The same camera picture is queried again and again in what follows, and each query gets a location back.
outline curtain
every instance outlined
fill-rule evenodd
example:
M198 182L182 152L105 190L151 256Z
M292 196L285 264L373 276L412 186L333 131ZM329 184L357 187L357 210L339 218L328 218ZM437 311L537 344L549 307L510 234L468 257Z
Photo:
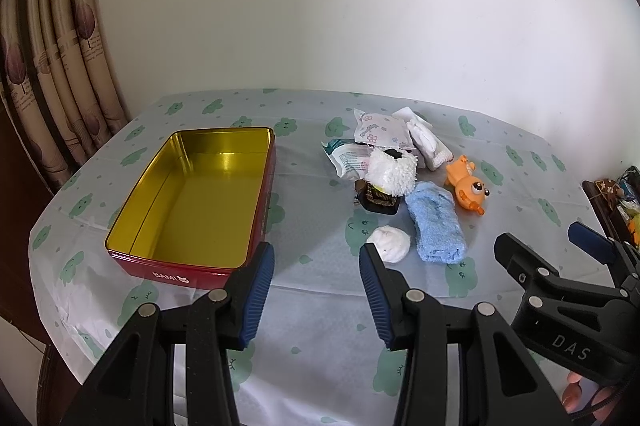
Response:
M0 45L2 102L55 191L127 123L95 0L0 0Z

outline white wall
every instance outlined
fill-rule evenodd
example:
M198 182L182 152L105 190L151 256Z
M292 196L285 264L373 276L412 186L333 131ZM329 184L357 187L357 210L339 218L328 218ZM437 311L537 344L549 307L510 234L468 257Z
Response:
M36 426L38 380L44 349L41 342L21 335L20 330L0 318L0 379L33 426Z
M280 86L408 97L535 132L575 174L640 158L635 0L98 0L132 114L159 96Z

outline blue towel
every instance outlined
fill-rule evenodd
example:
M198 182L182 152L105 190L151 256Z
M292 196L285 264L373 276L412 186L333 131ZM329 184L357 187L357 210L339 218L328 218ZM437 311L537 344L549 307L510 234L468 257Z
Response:
M425 262L460 262L465 257L466 242L453 195L433 182L418 182L404 201L414 220L420 258Z

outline white fluffy toy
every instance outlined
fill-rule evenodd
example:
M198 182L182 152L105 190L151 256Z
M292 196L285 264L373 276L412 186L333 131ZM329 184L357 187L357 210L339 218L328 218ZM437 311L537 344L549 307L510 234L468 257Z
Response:
M364 178L377 190L401 197L414 190L417 164L418 159L403 150L375 148L369 157L369 168Z

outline tablecloth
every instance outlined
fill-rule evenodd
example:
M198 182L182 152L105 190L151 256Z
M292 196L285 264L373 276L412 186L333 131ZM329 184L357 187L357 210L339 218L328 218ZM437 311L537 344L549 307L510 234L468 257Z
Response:
M491 196L482 217L458 208L468 255L459 265L425 263L404 204L397 215L353 203L321 147L352 137L353 111L391 114L409 106L455 156L478 166ZM55 195L31 232L30 268L40 317L71 371L84 380L131 313L145 301L186 305L202 291L127 275L104 240L148 162L171 133L189 128L269 126L277 163L267 240L276 267L256 338L229 356L241 421L248 426L388 426L404 370L404 352L377 336L358 272L359 245L389 224L412 237L397 268L412 287L471 308L485 300L508 321L522 290L494 260L496 236L509 231L566 278L610 285L606 268L567 240L574 220L600 230L562 154L542 138L477 112L382 96L309 90L222 90L167 96L131 121ZM442 185L445 173L420 171ZM450 424L457 424L458 373L450 357ZM566 371L537 356L556 390ZM176 352L178 422L186 415L184 348Z

